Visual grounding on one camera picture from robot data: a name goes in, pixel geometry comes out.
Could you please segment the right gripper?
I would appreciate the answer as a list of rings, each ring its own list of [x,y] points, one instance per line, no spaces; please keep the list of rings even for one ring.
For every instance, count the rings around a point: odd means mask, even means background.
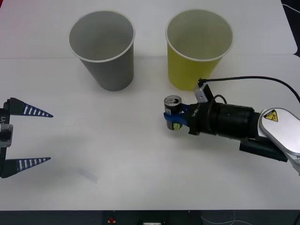
[[[174,125],[189,127],[190,135],[199,135],[206,133],[218,135],[214,128],[217,114],[219,113],[219,103],[196,103],[180,105],[179,114],[169,115],[164,113],[164,119],[168,128],[174,128]]]

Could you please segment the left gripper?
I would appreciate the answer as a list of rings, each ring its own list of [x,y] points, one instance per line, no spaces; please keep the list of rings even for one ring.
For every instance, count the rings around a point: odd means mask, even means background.
[[[51,159],[50,157],[6,159],[7,145],[11,139],[11,132],[8,128],[10,114],[15,116],[53,117],[52,114],[17,98],[8,99],[8,105],[7,107],[4,104],[0,109],[0,177],[3,179]]]

